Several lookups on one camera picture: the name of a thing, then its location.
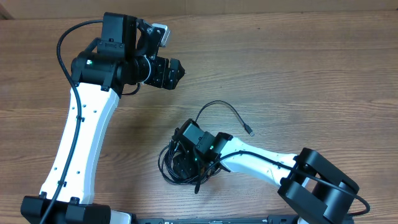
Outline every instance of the wooden table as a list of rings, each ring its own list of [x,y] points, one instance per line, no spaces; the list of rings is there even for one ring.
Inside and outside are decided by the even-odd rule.
[[[294,211],[277,189],[222,172],[195,195],[166,183],[157,157],[176,127],[215,99],[204,130],[225,131],[275,152],[317,149],[354,179],[372,206],[357,223],[398,218],[398,12],[323,12],[148,17],[171,27],[161,57],[187,74],[174,91],[144,86],[122,97],[106,132],[96,203],[138,217],[264,217]],[[70,100],[58,65],[60,35],[85,19],[0,21],[0,223],[26,223],[25,195],[37,195],[57,153]],[[71,33],[62,57],[101,35],[101,24]],[[355,202],[353,210],[363,209]]]

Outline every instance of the cable connector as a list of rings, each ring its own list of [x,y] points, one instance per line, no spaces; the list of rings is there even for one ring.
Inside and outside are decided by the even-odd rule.
[[[199,182],[196,184],[196,186],[195,186],[195,194],[198,194],[199,193],[199,189],[200,189],[200,181],[201,181],[201,179],[199,179],[198,180]]]
[[[250,134],[250,136],[254,137],[254,131],[250,128],[249,125],[247,125],[246,123],[243,124],[244,129]]]

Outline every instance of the robotic arm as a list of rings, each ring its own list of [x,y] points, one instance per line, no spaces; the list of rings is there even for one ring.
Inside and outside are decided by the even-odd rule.
[[[103,21],[76,25],[62,35],[57,46],[62,67],[59,51],[63,38],[73,29],[95,22],[103,22],[101,38],[94,39],[73,60],[70,77],[64,70],[72,84],[69,114],[58,154],[39,196],[26,196],[22,201],[21,213],[30,223],[133,223],[133,214],[93,204],[96,166],[106,128],[125,84],[145,83],[173,90],[185,74],[179,60],[171,59],[169,64],[168,59],[157,56],[159,47],[166,47],[170,40],[167,26],[108,12]],[[136,43],[137,30],[141,36]],[[76,122],[80,134],[75,141]]]
[[[357,195],[358,185],[311,149],[304,148],[299,155],[270,152],[245,144],[230,134],[213,136],[202,131],[192,119],[176,129],[170,148],[180,152],[173,158],[176,173],[192,178],[198,175],[198,169],[199,174],[205,170],[196,183],[196,194],[204,175],[223,169],[249,174],[278,187],[278,194],[300,217],[292,223],[340,224],[370,209]],[[312,192],[305,188],[309,179],[318,182]],[[348,214],[355,198],[366,205],[366,210]]]

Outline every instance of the white robotic arm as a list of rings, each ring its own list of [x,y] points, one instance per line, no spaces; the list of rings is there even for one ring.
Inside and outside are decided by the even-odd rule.
[[[115,91],[101,91],[100,85],[81,83],[78,87],[82,104],[82,122],[73,159],[70,163],[64,186],[57,198],[60,202],[69,202],[72,197],[80,199],[81,204],[94,201],[94,182],[98,158],[109,120],[119,103]],[[40,194],[52,199],[61,178],[69,154],[76,126],[76,98],[70,91],[70,106],[67,123],[63,131],[58,154]]]
[[[220,151],[220,154],[221,156],[225,156],[238,151],[253,152],[289,167],[293,167],[296,163],[293,160],[296,154],[279,154],[276,152],[270,152],[250,146],[238,138],[232,138],[232,140],[228,141]],[[280,187],[280,180],[282,178],[286,178],[290,174],[289,170],[281,169],[277,165],[247,154],[233,156],[221,161],[220,163],[231,172],[249,174],[253,177],[265,180],[276,187]]]

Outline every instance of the black bracket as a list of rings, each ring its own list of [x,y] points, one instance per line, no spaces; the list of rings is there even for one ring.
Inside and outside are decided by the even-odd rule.
[[[51,200],[42,197],[25,196],[21,205],[21,214],[31,224],[38,224]],[[55,201],[46,223],[51,224],[109,224],[111,208],[107,205],[79,205],[78,198],[71,198],[69,203]]]
[[[322,180],[353,194],[359,191],[359,186],[352,179],[317,151],[304,148],[294,160],[296,161],[294,169],[314,177],[319,174]],[[278,194],[309,223],[342,223],[354,198],[321,183],[317,183],[313,191],[309,192],[302,186],[305,179],[291,172],[287,178],[281,180]]]

